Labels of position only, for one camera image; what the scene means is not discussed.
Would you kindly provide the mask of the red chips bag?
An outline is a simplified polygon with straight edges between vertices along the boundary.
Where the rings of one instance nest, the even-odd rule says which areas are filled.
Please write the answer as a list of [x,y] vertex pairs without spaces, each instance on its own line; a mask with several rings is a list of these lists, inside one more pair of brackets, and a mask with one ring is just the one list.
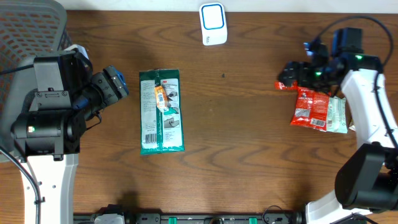
[[297,93],[295,111],[290,124],[326,131],[329,96],[304,87],[298,87]]

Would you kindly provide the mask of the red snack stick packet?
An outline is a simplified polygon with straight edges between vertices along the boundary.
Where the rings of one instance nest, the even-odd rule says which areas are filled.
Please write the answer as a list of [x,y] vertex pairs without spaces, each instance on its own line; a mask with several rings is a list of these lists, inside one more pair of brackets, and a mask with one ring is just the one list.
[[276,90],[297,90],[297,82],[293,82],[291,86],[286,86],[282,82],[274,82],[274,87]]

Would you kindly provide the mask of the light blue snack packet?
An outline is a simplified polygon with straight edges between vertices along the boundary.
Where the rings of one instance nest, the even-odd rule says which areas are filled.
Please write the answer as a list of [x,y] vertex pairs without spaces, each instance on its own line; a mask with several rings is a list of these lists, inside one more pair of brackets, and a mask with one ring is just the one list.
[[338,98],[337,96],[329,98],[326,131],[341,134],[348,132],[346,124],[346,98]]

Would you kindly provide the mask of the orange snack box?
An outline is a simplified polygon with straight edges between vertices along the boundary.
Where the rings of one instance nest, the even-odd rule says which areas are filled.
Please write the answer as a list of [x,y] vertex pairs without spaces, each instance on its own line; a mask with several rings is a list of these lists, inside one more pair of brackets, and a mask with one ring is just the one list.
[[156,85],[154,88],[155,91],[155,99],[156,99],[156,104],[157,108],[159,109],[160,112],[168,112],[169,110],[169,103],[167,99],[166,92],[162,85]]

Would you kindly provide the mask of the green snack bag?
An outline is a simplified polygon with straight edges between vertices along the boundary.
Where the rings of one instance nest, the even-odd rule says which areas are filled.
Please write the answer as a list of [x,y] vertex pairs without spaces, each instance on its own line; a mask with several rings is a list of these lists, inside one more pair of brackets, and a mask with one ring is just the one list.
[[[139,73],[141,109],[141,154],[162,154],[185,150],[180,97],[180,71],[148,70]],[[164,88],[168,112],[157,108],[156,85]]]

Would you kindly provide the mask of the green yellow juice carton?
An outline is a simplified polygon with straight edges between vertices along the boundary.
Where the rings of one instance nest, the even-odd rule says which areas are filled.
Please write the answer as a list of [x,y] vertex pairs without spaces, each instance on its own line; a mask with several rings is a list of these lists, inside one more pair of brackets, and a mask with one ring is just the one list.
[[352,131],[356,131],[356,128],[355,128],[354,120],[353,120],[353,119],[350,121],[349,129],[352,130]]

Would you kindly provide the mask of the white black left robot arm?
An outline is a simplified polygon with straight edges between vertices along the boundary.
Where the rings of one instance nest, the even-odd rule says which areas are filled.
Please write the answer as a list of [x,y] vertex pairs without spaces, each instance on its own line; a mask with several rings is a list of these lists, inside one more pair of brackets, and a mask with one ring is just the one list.
[[80,139],[87,121],[127,97],[113,66],[98,73],[78,49],[38,55],[15,74],[2,133],[20,153],[25,222],[72,223]]

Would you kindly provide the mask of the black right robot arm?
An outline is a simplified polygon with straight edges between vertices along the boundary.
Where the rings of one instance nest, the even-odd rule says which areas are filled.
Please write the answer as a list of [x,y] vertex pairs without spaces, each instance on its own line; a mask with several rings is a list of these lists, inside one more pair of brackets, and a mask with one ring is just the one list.
[[384,65],[362,48],[362,30],[338,29],[328,50],[320,37],[304,44],[310,62],[289,62],[278,79],[329,93],[340,88],[356,128],[357,151],[338,171],[332,192],[308,203],[304,223],[366,220],[397,210],[397,123],[385,91]]

